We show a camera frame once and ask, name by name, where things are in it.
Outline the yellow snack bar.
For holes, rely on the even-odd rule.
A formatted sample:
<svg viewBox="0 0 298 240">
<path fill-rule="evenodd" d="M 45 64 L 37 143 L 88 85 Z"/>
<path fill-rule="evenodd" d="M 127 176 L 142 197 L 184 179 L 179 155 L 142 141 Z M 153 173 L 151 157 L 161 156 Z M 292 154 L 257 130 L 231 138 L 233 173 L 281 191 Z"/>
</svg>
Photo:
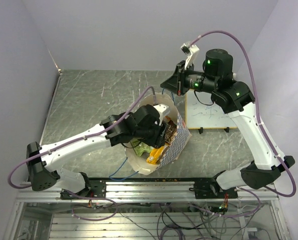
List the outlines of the yellow snack bar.
<svg viewBox="0 0 298 240">
<path fill-rule="evenodd" d="M 165 146 L 162 146 L 160 148 L 153 148 L 146 159 L 146 163 L 152 164 L 152 165 L 159 164 L 159 160 L 163 154 L 164 149 L 165 149 Z"/>
</svg>

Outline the green snack packet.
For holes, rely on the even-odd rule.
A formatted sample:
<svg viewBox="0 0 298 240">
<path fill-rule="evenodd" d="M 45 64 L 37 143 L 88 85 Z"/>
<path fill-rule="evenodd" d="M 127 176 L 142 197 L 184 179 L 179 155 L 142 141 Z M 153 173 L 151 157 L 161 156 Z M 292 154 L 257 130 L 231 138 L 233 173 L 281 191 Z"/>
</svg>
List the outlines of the green snack packet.
<svg viewBox="0 0 298 240">
<path fill-rule="evenodd" d="M 138 146 L 134 147 L 134 152 L 136 156 L 141 157 L 144 153 L 151 153 L 152 147 L 141 143 Z"/>
</svg>

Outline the checkered paper bag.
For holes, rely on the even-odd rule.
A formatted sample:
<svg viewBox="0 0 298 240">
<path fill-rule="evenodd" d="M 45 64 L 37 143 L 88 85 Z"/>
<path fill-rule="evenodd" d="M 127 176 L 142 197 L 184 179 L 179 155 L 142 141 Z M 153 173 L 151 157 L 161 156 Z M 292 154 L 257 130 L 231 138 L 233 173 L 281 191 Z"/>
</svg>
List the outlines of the checkered paper bag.
<svg viewBox="0 0 298 240">
<path fill-rule="evenodd" d="M 191 138 L 191 133 L 176 108 L 173 99 L 166 94 L 157 93 L 156 100 L 158 104 L 169 106 L 170 109 L 170 112 L 163 119 L 168 125 L 165 134 L 165 145 L 160 148 L 153 148 L 139 139 L 132 139 L 124 144 L 126 158 L 120 167 L 128 163 L 134 173 L 126 177 L 116 178 L 114 176 L 118 172 L 116 170 L 109 175 L 110 179 L 115 181 L 125 180 L 135 174 L 148 176 L 161 167 L 177 160 L 187 145 Z"/>
</svg>

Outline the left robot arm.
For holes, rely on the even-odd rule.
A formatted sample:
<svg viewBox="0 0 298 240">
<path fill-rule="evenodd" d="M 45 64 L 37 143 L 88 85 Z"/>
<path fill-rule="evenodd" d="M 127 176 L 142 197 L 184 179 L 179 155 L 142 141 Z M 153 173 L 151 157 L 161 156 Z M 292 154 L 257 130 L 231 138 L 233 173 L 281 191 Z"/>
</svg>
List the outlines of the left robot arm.
<svg viewBox="0 0 298 240">
<path fill-rule="evenodd" d="M 68 139 L 47 145 L 28 144 L 27 168 L 32 190 L 41 192 L 57 187 L 72 198 L 94 197 L 96 190 L 87 175 L 64 169 L 64 164 L 96 150 L 127 144 L 133 139 L 156 149 L 162 147 L 167 129 L 164 118 L 169 113 L 167 105 L 147 104 L 135 112 L 111 115 Z"/>
</svg>

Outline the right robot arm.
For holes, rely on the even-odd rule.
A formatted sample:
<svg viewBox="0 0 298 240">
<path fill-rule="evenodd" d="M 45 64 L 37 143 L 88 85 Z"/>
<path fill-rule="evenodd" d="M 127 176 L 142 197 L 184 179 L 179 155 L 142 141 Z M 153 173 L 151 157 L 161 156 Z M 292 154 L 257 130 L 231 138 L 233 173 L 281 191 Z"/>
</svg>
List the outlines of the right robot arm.
<svg viewBox="0 0 298 240">
<path fill-rule="evenodd" d="M 243 167 L 218 173 L 209 186 L 210 194 L 222 197 L 227 189 L 249 186 L 267 188 L 282 172 L 289 172 L 295 164 L 291 155 L 285 155 L 266 132 L 265 124 L 257 115 L 256 99 L 247 84 L 234 80 L 233 57 L 223 49 L 206 52 L 203 71 L 194 70 L 199 53 L 196 46 L 182 46 L 187 55 L 176 65 L 173 75 L 160 86 L 182 96 L 188 91 L 208 93 L 240 130 L 251 150 L 253 161 Z"/>
</svg>

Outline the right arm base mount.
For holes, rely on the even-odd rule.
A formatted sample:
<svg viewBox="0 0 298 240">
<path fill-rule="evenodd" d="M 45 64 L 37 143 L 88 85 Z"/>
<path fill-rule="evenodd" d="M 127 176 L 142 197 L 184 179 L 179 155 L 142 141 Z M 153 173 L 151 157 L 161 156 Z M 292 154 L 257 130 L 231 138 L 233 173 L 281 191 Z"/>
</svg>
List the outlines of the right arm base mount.
<svg viewBox="0 0 298 240">
<path fill-rule="evenodd" d="M 222 189 L 215 181 L 196 181 L 192 187 L 189 188 L 193 192 L 196 199 L 229 199 L 238 198 L 238 193 L 234 187 L 227 190 Z"/>
</svg>

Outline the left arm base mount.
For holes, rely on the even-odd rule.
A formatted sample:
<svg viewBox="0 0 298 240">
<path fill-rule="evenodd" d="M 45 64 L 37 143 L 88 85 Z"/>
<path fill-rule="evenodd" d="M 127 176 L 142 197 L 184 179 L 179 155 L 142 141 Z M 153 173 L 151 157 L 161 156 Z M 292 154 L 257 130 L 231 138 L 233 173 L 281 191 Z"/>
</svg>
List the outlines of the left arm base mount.
<svg viewBox="0 0 298 240">
<path fill-rule="evenodd" d="M 87 183 L 87 186 L 75 193 L 69 193 L 67 190 L 62 190 L 60 193 L 61 200 L 90 200 L 90 199 L 100 199 L 106 196 L 106 182 L 101 179 L 92 178 Z"/>
</svg>

